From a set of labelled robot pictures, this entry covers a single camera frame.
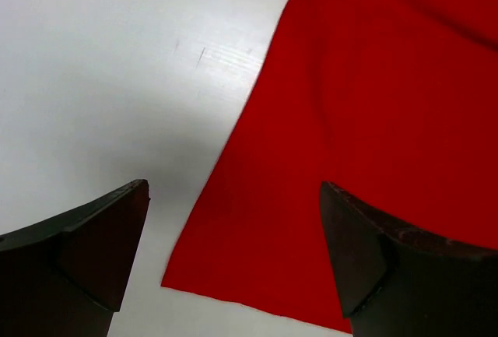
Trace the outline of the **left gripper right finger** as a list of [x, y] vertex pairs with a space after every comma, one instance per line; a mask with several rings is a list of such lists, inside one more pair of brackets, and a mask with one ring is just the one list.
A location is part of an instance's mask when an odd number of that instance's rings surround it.
[[497, 253], [423, 230], [324, 182], [320, 214], [355, 336], [497, 334]]

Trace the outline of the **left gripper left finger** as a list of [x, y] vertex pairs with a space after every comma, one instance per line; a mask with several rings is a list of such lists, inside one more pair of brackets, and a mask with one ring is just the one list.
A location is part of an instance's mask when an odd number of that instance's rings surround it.
[[1, 236], [3, 336], [105, 336], [119, 312], [149, 207], [138, 179]]

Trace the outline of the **red t shirt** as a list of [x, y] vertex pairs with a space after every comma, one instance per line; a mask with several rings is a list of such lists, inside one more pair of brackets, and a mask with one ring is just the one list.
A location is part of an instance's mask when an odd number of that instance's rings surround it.
[[318, 191], [497, 246], [497, 0], [289, 0], [162, 285], [340, 332]]

